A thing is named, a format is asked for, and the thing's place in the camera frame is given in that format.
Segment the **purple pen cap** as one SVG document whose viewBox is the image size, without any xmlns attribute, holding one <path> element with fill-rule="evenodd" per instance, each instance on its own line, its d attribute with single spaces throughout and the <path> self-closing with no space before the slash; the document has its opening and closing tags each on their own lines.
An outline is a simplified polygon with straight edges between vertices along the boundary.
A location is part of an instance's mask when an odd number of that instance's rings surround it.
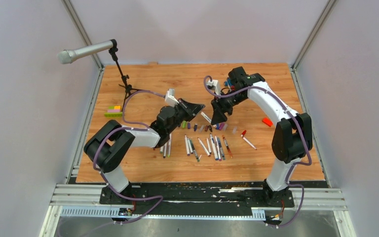
<svg viewBox="0 0 379 237">
<path fill-rule="evenodd" d="M 225 125 L 225 123 L 223 122 L 223 123 L 221 123 L 220 124 L 220 126 L 219 126 L 219 130 L 222 130 L 223 129 L 223 127 L 224 127 L 224 125 Z"/>
</svg>

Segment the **orange capped white marker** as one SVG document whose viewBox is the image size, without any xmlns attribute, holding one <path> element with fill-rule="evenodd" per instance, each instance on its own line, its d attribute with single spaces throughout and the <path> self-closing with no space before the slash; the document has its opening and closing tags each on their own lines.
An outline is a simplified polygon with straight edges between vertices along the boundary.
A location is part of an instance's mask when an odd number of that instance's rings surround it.
<svg viewBox="0 0 379 237">
<path fill-rule="evenodd" d="M 209 116 L 207 116 L 204 112 L 201 112 L 200 114 L 208 121 L 209 124 L 211 124 L 212 120 Z"/>
</svg>

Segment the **red capped white marker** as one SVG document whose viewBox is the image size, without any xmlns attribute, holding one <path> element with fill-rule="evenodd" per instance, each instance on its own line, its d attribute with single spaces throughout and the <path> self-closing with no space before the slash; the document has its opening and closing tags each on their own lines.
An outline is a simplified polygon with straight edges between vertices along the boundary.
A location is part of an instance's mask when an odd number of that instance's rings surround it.
<svg viewBox="0 0 379 237">
<path fill-rule="evenodd" d="M 230 158 L 233 158 L 233 155 L 232 155 L 231 149 L 230 149 L 230 147 L 229 147 L 229 145 L 228 145 L 227 139 L 225 138 L 224 135 L 222 136 L 222 138 L 223 138 L 223 141 L 224 141 L 225 147 L 226 147 L 226 149 L 227 149 L 227 152 L 228 152 L 228 154 L 229 154 L 229 157 L 230 157 Z"/>
</svg>

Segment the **blue capped white marker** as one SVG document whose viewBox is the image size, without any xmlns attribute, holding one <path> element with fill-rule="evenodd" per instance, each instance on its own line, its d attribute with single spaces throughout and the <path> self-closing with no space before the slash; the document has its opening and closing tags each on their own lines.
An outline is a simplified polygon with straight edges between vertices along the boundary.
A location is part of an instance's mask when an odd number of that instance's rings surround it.
<svg viewBox="0 0 379 237">
<path fill-rule="evenodd" d="M 210 142 L 211 142 L 214 158 L 215 158 L 215 160 L 219 160 L 219 157 L 218 157 L 218 154 L 217 154 L 217 150 L 216 150 L 216 144 L 215 144 L 215 141 L 214 141 L 214 138 L 213 138 L 212 134 L 210 134 Z"/>
</svg>

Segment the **black capped white marker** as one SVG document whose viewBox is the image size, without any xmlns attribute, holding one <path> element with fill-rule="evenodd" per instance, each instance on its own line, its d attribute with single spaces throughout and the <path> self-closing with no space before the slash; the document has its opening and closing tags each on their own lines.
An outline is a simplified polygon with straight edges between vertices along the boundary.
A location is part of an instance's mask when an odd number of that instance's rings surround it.
<svg viewBox="0 0 379 237">
<path fill-rule="evenodd" d="M 211 155 L 212 154 L 212 150 L 211 150 L 211 145 L 210 145 L 210 142 L 209 142 L 208 138 L 206 138 L 206 143 L 207 143 L 209 154 Z"/>
</svg>

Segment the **brown capped white marker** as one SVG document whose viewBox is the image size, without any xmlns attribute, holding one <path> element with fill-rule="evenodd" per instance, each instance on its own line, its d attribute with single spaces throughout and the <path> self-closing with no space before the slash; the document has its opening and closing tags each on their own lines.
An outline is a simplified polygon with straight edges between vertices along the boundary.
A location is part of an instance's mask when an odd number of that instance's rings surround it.
<svg viewBox="0 0 379 237">
<path fill-rule="evenodd" d="M 206 153 L 206 155 L 207 155 L 208 157 L 210 157 L 210 156 L 211 156 L 211 153 L 209 152 L 209 150 L 207 149 L 207 147 L 204 145 L 204 143 L 202 142 L 202 140 L 201 140 L 199 137 L 198 137 L 197 139 L 198 139 L 200 145 L 202 146 L 204 152 Z"/>
</svg>

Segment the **silver grey pen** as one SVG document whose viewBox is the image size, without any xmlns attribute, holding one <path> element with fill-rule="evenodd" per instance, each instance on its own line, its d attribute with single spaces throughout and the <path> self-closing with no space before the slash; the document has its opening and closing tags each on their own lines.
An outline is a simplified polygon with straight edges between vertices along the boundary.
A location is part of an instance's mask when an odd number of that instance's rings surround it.
<svg viewBox="0 0 379 237">
<path fill-rule="evenodd" d="M 200 162 L 199 156 L 198 156 L 198 154 L 196 152 L 196 149 L 194 147 L 194 144 L 193 144 L 193 142 L 192 142 L 192 140 L 190 138 L 189 138 L 189 142 L 190 142 L 190 145 L 191 145 L 191 148 L 192 148 L 192 152 L 193 152 L 193 154 L 194 154 L 197 162 Z"/>
</svg>

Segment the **grey capped marker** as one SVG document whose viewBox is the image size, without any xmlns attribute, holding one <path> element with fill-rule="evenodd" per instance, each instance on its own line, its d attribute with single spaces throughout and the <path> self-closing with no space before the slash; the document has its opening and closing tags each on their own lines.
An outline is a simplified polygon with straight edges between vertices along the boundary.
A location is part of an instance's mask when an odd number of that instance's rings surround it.
<svg viewBox="0 0 379 237">
<path fill-rule="evenodd" d="M 219 138 L 217 138 L 217 139 L 218 139 L 218 143 L 219 143 L 219 147 L 220 147 L 220 153 L 221 153 L 222 160 L 225 160 L 224 150 L 222 148 L 220 139 Z"/>
</svg>

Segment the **light green white marker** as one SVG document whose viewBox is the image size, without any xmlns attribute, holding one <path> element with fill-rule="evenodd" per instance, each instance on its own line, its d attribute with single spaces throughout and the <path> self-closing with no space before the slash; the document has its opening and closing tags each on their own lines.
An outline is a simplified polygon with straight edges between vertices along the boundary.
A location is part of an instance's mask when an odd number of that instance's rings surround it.
<svg viewBox="0 0 379 237">
<path fill-rule="evenodd" d="M 169 134 L 167 157 L 170 157 L 170 154 L 171 154 L 171 143 L 172 143 L 172 134 Z"/>
</svg>

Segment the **dark blue capped marker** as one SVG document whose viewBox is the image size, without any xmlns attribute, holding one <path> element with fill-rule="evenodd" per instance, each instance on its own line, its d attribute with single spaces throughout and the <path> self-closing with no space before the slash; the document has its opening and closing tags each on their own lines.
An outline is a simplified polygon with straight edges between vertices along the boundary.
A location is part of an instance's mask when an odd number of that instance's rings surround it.
<svg viewBox="0 0 379 237">
<path fill-rule="evenodd" d="M 193 148 L 192 148 L 191 141 L 190 141 L 189 138 L 187 138 L 187 141 L 188 141 L 189 151 L 190 151 L 191 154 L 193 154 Z"/>
</svg>

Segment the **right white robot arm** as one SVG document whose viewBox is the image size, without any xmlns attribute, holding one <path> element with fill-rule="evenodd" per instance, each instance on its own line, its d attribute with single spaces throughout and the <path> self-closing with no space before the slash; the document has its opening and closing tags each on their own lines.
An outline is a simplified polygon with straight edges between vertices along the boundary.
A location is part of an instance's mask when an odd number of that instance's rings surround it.
<svg viewBox="0 0 379 237">
<path fill-rule="evenodd" d="M 219 82 L 211 76 L 203 80 L 205 89 L 214 97 L 211 124 L 226 122 L 233 107 L 247 99 L 255 102 L 271 120 L 275 126 L 271 148 L 276 158 L 265 180 L 262 199 L 266 205 L 275 206 L 282 199 L 281 191 L 289 187 L 295 166 L 312 163 L 311 117 L 290 108 L 258 73 L 249 75 L 243 67 L 237 67 L 229 72 L 228 78 L 231 87 L 227 93 L 221 91 Z"/>
</svg>

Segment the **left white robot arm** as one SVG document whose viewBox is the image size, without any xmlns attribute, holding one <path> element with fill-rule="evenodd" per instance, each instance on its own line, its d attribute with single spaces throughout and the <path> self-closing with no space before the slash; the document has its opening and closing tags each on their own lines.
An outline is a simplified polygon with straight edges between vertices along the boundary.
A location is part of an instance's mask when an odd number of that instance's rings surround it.
<svg viewBox="0 0 379 237">
<path fill-rule="evenodd" d="M 129 180 L 120 163 L 133 147 L 160 148 L 167 144 L 171 133 L 184 121 L 191 121 L 203 109 L 204 104 L 178 99 L 174 106 L 164 106 L 147 128 L 123 126 L 116 120 L 108 121 L 84 145 L 83 151 L 114 189 L 113 198 L 120 204 L 131 199 Z"/>
</svg>

